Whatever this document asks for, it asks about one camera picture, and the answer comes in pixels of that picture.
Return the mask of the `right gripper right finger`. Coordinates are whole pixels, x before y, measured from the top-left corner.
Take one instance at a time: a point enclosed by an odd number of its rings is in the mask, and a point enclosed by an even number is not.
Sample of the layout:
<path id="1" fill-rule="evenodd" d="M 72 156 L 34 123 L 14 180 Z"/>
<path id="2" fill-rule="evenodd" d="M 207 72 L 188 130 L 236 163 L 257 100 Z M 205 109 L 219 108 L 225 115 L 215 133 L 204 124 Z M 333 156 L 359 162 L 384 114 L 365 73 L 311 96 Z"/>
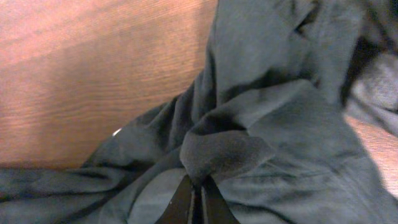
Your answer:
<path id="1" fill-rule="evenodd" d="M 201 209 L 203 224 L 240 224 L 211 176 L 202 183 Z"/>

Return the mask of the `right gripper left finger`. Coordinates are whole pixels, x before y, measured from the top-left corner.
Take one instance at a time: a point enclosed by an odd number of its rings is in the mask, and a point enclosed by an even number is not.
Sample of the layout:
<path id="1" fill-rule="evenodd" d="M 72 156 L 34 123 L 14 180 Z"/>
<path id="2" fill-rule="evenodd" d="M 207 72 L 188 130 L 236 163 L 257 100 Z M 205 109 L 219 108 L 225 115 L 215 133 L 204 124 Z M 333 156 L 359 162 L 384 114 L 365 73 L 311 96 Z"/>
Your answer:
<path id="1" fill-rule="evenodd" d="M 185 176 L 177 187 L 167 208 L 155 224 L 189 224 L 193 199 L 193 184 L 189 176 Z"/>

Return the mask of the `dark green t-shirt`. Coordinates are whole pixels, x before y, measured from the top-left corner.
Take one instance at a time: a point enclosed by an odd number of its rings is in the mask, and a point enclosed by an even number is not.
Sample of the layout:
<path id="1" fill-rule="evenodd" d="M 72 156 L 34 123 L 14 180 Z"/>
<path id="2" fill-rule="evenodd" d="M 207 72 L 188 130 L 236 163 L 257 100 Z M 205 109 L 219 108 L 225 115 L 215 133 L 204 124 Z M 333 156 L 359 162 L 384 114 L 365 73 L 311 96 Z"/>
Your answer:
<path id="1" fill-rule="evenodd" d="M 203 223 L 208 176 L 240 223 L 396 223 L 340 104 L 372 13 L 366 1 L 220 1 L 187 91 L 78 169 L 2 169 L 1 222 L 156 223 L 187 175 L 190 223 Z"/>

